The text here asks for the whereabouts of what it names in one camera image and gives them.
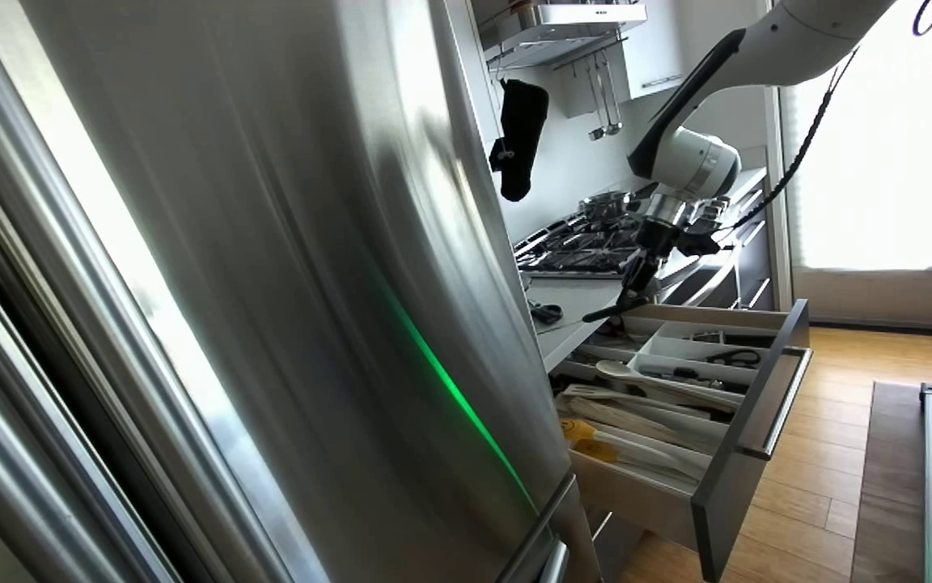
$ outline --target open drawer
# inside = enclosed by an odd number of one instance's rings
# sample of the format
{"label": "open drawer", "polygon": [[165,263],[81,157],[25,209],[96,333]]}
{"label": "open drawer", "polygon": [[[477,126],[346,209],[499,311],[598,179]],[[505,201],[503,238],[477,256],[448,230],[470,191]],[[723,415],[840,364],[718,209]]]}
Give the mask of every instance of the open drawer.
{"label": "open drawer", "polygon": [[582,499],[691,545],[718,579],[809,364],[809,303],[621,319],[553,369]]}

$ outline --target range hood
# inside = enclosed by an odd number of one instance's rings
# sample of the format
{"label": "range hood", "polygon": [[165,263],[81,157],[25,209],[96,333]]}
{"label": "range hood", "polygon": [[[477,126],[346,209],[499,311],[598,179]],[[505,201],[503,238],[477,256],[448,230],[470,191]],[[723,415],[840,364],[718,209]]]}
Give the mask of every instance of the range hood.
{"label": "range hood", "polygon": [[478,35],[493,67],[516,72],[567,58],[585,46],[611,43],[621,26],[643,21],[643,0],[503,0],[478,14]]}

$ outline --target kitchen appliance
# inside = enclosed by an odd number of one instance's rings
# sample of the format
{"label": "kitchen appliance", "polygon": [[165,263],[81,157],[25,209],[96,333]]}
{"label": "kitchen appliance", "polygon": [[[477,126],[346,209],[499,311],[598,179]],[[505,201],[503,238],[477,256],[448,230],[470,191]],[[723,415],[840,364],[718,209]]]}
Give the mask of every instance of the kitchen appliance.
{"label": "kitchen appliance", "polygon": [[0,0],[33,575],[598,575],[483,92],[466,0]]}
{"label": "kitchen appliance", "polygon": [[551,223],[519,246],[519,269],[530,276],[620,277],[643,248],[640,219],[624,191],[605,191],[582,201],[582,209]]}

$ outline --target kitchen cabinet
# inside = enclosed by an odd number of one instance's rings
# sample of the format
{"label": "kitchen cabinet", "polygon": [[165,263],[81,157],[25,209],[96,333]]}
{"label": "kitchen cabinet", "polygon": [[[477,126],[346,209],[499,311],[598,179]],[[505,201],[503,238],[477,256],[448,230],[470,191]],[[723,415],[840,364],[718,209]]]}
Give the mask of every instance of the kitchen cabinet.
{"label": "kitchen cabinet", "polygon": [[[809,364],[806,333],[806,301],[789,311],[643,303],[621,326],[597,330],[553,371],[553,385],[569,383],[556,395],[561,415],[592,423],[597,439],[611,444],[611,454],[572,454],[588,513],[611,513],[616,522],[693,546],[703,575],[718,579],[797,401]],[[758,359],[724,367],[724,352]],[[683,411],[680,395],[705,401]],[[724,401],[728,415],[698,419]]]}
{"label": "kitchen cabinet", "polygon": [[[728,193],[728,209],[723,223],[743,219],[752,208],[768,196],[768,173],[753,167],[739,179]],[[703,306],[734,306],[734,311],[770,311],[777,306],[773,285],[773,254],[770,223],[763,209],[746,223],[739,233],[718,238],[715,256],[703,256],[683,277],[667,283],[658,296],[661,303],[703,303]]]}
{"label": "kitchen cabinet", "polygon": [[499,72],[541,67],[643,21],[648,0],[474,0],[485,58]]}
{"label": "kitchen cabinet", "polygon": [[691,72],[670,0],[648,0],[648,18],[572,60],[551,65],[545,84],[567,115],[608,110],[676,88]]}
{"label": "kitchen cabinet", "polygon": [[676,88],[691,72],[676,4],[648,0],[648,18],[624,29],[624,43],[602,53],[602,67],[620,102]]}

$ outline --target stainless steel countertop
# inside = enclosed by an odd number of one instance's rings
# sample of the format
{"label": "stainless steel countertop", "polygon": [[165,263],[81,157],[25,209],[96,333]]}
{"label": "stainless steel countertop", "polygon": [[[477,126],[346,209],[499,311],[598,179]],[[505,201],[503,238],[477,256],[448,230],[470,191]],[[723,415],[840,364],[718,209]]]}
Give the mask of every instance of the stainless steel countertop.
{"label": "stainless steel countertop", "polygon": [[616,277],[530,277],[530,301],[564,306],[556,323],[533,323],[545,371],[553,371],[597,326],[602,326],[602,319],[582,319],[582,314],[608,306],[620,296],[621,283]]}

